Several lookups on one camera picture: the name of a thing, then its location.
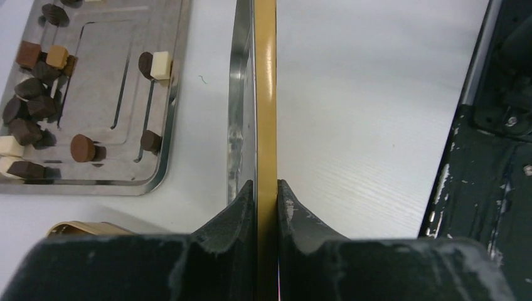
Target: white surface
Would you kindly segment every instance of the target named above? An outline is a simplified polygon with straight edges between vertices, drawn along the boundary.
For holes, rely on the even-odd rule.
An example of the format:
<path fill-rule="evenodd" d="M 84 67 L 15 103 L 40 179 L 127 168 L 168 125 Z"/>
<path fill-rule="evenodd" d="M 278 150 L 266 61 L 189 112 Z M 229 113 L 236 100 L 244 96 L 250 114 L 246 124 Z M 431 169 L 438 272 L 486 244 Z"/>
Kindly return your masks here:
<path fill-rule="evenodd" d="M 141 197 L 0 194 L 0 290 L 25 253 L 61 221 L 108 221 L 140 233 L 191 232 L 226 205 L 229 55 L 235 0 L 192 1 L 171 167 Z M 32 0 L 0 9 L 0 87 L 14 61 Z"/>
<path fill-rule="evenodd" d="M 168 51 L 155 52 L 153 53 L 150 75 L 156 80 L 167 80 L 170 78 L 171 66 L 172 58 Z"/>
<path fill-rule="evenodd" d="M 24 147 L 18 144 L 15 137 L 13 136 L 0 137 L 0 155 L 22 157 L 23 154 L 24 154 Z"/>
<path fill-rule="evenodd" d="M 279 177 L 350 238 L 416 237 L 487 0 L 278 0 Z"/>

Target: stainless steel tray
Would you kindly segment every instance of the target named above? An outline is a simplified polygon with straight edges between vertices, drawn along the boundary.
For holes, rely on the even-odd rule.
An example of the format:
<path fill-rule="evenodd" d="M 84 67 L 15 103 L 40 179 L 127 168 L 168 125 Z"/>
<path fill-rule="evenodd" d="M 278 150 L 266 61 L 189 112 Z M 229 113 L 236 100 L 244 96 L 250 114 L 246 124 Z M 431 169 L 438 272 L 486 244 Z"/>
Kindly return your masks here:
<path fill-rule="evenodd" d="M 70 22 L 56 27 L 42 20 L 41 7 L 62 7 Z M 41 45 L 62 45 L 78 58 L 70 79 L 61 78 L 55 99 L 56 118 L 39 122 L 45 139 L 27 147 L 24 159 L 46 166 L 46 179 L 0 178 L 2 193 L 140 195 L 153 190 L 166 173 L 179 74 L 189 18 L 189 0 L 102 0 L 71 8 L 57 1 L 36 0 L 23 39 Z M 144 52 L 173 54 L 172 79 L 150 82 L 137 62 Z M 13 88 L 29 78 L 14 63 L 0 111 Z M 162 136 L 158 154 L 144 152 L 141 135 L 149 129 Z M 3 125 L 1 135 L 8 135 Z M 95 141 L 98 158 L 77 163 L 70 141 L 83 134 Z"/>

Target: milk chocolate piece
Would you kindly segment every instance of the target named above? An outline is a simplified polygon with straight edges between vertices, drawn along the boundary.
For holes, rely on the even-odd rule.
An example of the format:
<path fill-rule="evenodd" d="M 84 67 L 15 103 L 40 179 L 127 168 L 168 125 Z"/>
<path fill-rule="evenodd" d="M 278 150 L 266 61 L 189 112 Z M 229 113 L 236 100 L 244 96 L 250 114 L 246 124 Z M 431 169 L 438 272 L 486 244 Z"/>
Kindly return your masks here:
<path fill-rule="evenodd" d="M 55 81 L 59 76 L 61 76 L 61 71 L 51 66 L 48 66 L 43 61 L 39 61 L 31 71 L 31 75 L 33 75 L 35 78 L 40 79 L 41 82 L 43 82 L 45 85 L 51 87 L 53 85 L 53 81 Z"/>
<path fill-rule="evenodd" d="M 59 26 L 68 21 L 67 12 L 57 5 L 45 4 L 41 10 L 46 20 L 52 25 Z"/>
<path fill-rule="evenodd" d="M 43 138 L 41 129 L 29 120 L 15 119 L 9 124 L 9 131 L 21 146 L 34 144 Z"/>
<path fill-rule="evenodd" d="M 153 79 L 153 77 L 150 75 L 152 62 L 153 55 L 150 52 L 144 52 L 139 57 L 139 70 L 141 71 L 142 75 L 148 80 Z"/>
<path fill-rule="evenodd" d="M 29 78 L 15 86 L 15 94 L 23 99 L 32 99 L 44 95 L 46 88 L 38 78 Z"/>
<path fill-rule="evenodd" d="M 41 45 L 26 41 L 20 43 L 16 63 L 22 68 L 33 69 L 41 54 Z"/>
<path fill-rule="evenodd" d="M 77 134 L 70 143 L 70 154 L 76 162 L 89 162 L 94 159 L 96 147 L 88 137 Z"/>
<path fill-rule="evenodd" d="M 161 148 L 161 136 L 150 130 L 145 130 L 142 133 L 141 147 L 148 152 L 158 152 Z"/>
<path fill-rule="evenodd" d="M 78 58 L 73 55 L 69 55 L 66 59 L 66 65 L 63 68 L 63 74 L 65 74 L 68 77 L 72 76 L 72 73 L 74 73 L 74 69 L 76 68 L 76 63 L 78 62 Z"/>
<path fill-rule="evenodd" d="M 23 179 L 44 179 L 45 167 L 28 161 L 16 161 L 11 164 L 8 174 Z"/>
<path fill-rule="evenodd" d="M 26 103 L 18 99 L 16 96 L 8 101 L 6 107 L 4 108 L 4 112 L 2 113 L 2 119 L 4 120 L 5 124 L 9 124 L 17 118 L 28 118 L 28 116 L 28 106 L 26 106 Z"/>
<path fill-rule="evenodd" d="M 55 102 L 48 96 L 39 96 L 28 102 L 28 112 L 36 120 L 43 120 L 56 113 Z"/>
<path fill-rule="evenodd" d="M 46 63 L 62 70 L 67 65 L 68 50 L 59 45 L 52 45 L 46 57 Z"/>

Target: brown chocolate cube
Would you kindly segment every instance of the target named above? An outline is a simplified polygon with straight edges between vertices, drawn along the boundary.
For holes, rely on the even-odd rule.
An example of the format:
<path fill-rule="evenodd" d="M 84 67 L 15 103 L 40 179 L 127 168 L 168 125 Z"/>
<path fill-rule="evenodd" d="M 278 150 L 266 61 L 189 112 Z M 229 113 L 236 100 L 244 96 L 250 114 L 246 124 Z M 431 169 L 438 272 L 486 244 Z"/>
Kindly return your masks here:
<path fill-rule="evenodd" d="M 53 45 L 50 47 L 48 56 L 46 57 L 46 63 L 62 70 L 67 65 L 68 51 L 65 47 L 59 45 Z"/>
<path fill-rule="evenodd" d="M 40 54 L 41 45 L 22 41 L 15 61 L 22 68 L 33 69 Z"/>

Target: white chocolate cube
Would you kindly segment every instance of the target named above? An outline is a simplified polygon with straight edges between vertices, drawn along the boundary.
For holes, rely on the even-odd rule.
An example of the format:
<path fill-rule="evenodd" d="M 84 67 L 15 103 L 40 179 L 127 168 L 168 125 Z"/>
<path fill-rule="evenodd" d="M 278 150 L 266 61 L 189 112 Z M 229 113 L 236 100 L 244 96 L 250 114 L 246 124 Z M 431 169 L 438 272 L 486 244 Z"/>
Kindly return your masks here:
<path fill-rule="evenodd" d="M 12 174 L 8 174 L 8 170 L 13 165 L 13 163 L 17 161 L 22 161 L 22 159 L 17 157 L 2 157 L 0 158 L 0 174 L 4 177 L 8 177 L 10 179 L 20 180 L 21 177 L 14 176 Z"/>
<path fill-rule="evenodd" d="M 170 79 L 170 71 L 172 70 L 172 58 L 168 51 L 155 52 L 151 63 L 151 77 L 156 80 Z"/>
<path fill-rule="evenodd" d="M 0 155 L 22 157 L 24 154 L 24 147 L 18 144 L 13 136 L 0 137 Z"/>

